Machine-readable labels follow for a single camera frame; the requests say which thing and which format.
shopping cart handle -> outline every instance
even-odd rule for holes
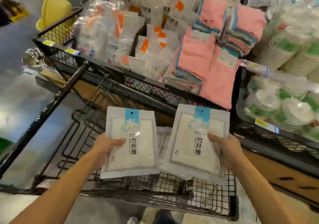
[[[2,179],[3,174],[8,170],[10,165],[14,162],[14,160],[18,157],[18,155],[22,152],[25,146],[34,137],[40,127],[45,123],[52,112],[58,107],[58,105],[62,102],[62,100],[66,97],[70,90],[74,87],[76,82],[81,78],[83,73],[89,67],[89,64],[90,62],[88,60],[82,64],[82,66],[67,82],[66,86],[55,95],[54,99],[45,107],[45,109],[40,113],[37,119],[35,119],[35,121],[29,126],[22,137],[20,137],[20,139],[15,143],[15,147],[12,149],[12,151],[1,159],[0,179]]]

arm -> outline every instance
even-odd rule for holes
[[[239,179],[262,224],[302,223],[244,155],[236,137],[229,135],[229,138],[221,138],[211,133],[208,137],[222,144],[224,164]]]
[[[72,209],[86,179],[105,163],[113,146],[122,146],[124,139],[98,136],[92,149],[57,180],[50,189],[23,210],[10,224],[63,224]]]

person's right hand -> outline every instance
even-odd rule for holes
[[[222,158],[225,167],[232,172],[236,172],[238,168],[247,160],[244,152],[242,151],[239,140],[229,134],[228,138],[222,138],[208,133],[208,138],[212,142],[220,143],[222,145]]]

person's left hand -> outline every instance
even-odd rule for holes
[[[105,164],[106,155],[114,146],[120,147],[126,142],[125,138],[111,139],[106,138],[105,132],[99,135],[94,142],[91,150],[86,154],[94,161],[95,169],[101,168]]]

white packages in cart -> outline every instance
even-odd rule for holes
[[[179,176],[194,176],[225,185],[225,167],[220,157],[221,145],[208,139],[208,132],[228,137],[227,111],[179,104],[163,170]]]
[[[101,179],[160,173],[153,111],[109,106],[106,137],[126,138],[126,142],[111,150],[102,166]]]

